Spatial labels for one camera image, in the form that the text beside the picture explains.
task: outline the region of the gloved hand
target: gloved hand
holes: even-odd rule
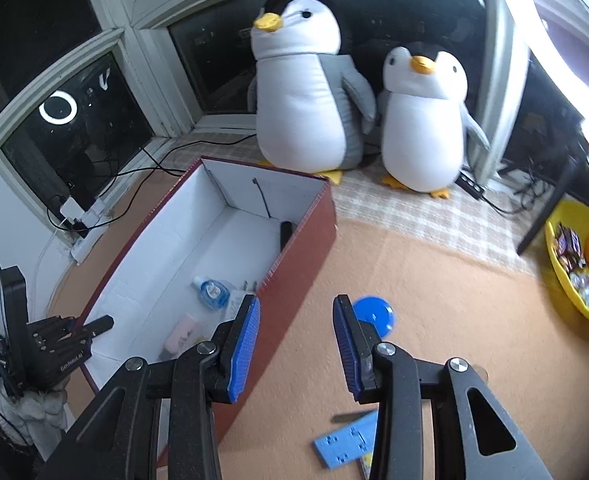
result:
[[[52,454],[61,441],[62,430],[67,428],[63,406],[68,400],[65,391],[68,380],[58,384],[51,392],[24,392],[19,400],[9,397],[5,389],[1,391],[0,412],[20,431],[28,444],[36,446],[44,460]],[[1,417],[0,427],[12,442],[25,445],[24,440]]]

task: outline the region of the checkered cloth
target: checkered cloth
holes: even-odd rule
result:
[[[200,139],[227,143],[240,138],[236,134],[190,135],[177,139],[175,146]],[[201,155],[246,162],[263,159],[253,138],[234,146],[202,143],[181,148],[170,153],[163,165],[166,168],[188,168]],[[337,214],[428,240],[484,262],[533,276],[540,273],[541,265],[549,266],[542,233],[523,256],[516,254],[516,245],[540,211],[542,201],[535,204],[533,211],[502,216],[458,186],[451,186],[450,199],[443,200],[383,186],[381,178],[385,174],[380,156],[367,166],[346,171],[341,185],[333,188]],[[519,200],[507,193],[487,190],[485,196],[504,210],[514,210],[520,205]]]

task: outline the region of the open box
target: open box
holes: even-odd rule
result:
[[[280,251],[282,221],[293,222],[295,230]],[[185,314],[197,322],[195,338],[210,338],[225,313],[200,303],[195,276],[237,288],[257,282],[261,323],[252,366],[239,401],[214,405],[220,439],[268,366],[335,237],[326,179],[202,157],[142,222],[84,309],[79,322],[114,318],[112,330],[92,344],[82,367],[86,379],[96,392],[129,357],[158,362]],[[167,443],[169,407],[165,400],[160,450]]]

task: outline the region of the large penguin plush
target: large penguin plush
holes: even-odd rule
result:
[[[383,84],[381,155],[393,177],[383,182],[448,198],[463,165],[466,132],[489,149],[465,106],[468,79],[461,63],[433,44],[397,47],[386,57]]]
[[[257,113],[263,156],[305,173],[355,168],[376,100],[357,72],[328,0],[267,0],[251,32],[257,75],[248,110]]]

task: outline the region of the blue round lid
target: blue round lid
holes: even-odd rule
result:
[[[372,323],[383,338],[394,327],[394,312],[392,307],[383,298],[378,296],[366,296],[353,304],[356,319]]]

